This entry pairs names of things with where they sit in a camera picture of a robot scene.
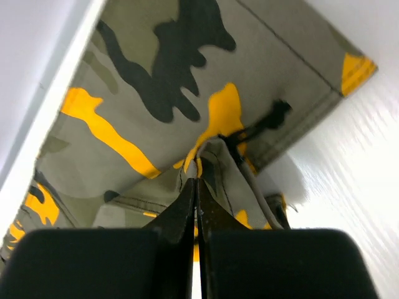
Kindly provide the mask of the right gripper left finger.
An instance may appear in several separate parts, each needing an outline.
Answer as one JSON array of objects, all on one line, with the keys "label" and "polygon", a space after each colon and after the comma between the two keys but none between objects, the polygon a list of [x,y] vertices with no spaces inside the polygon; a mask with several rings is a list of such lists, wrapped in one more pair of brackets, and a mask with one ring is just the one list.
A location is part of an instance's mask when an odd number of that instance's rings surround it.
[{"label": "right gripper left finger", "polygon": [[196,181],[141,229],[28,233],[1,275],[2,298],[190,298]]}]

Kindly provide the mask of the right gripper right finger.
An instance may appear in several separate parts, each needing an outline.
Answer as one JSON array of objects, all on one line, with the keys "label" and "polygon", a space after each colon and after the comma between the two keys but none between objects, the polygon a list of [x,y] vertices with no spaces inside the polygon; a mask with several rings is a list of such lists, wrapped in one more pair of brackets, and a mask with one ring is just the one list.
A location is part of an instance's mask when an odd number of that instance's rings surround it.
[{"label": "right gripper right finger", "polygon": [[355,242],[341,230],[251,230],[197,181],[203,298],[376,298]]}]

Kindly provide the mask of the camouflage trousers yellow green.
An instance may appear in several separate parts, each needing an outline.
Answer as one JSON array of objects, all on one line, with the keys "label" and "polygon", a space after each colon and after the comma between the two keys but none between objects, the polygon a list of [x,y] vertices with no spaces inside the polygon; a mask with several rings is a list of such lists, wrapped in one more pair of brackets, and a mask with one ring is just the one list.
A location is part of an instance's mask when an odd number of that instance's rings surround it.
[{"label": "camouflage trousers yellow green", "polygon": [[305,1],[108,1],[1,239],[143,227],[205,181],[250,229],[282,226],[254,177],[377,71]]}]

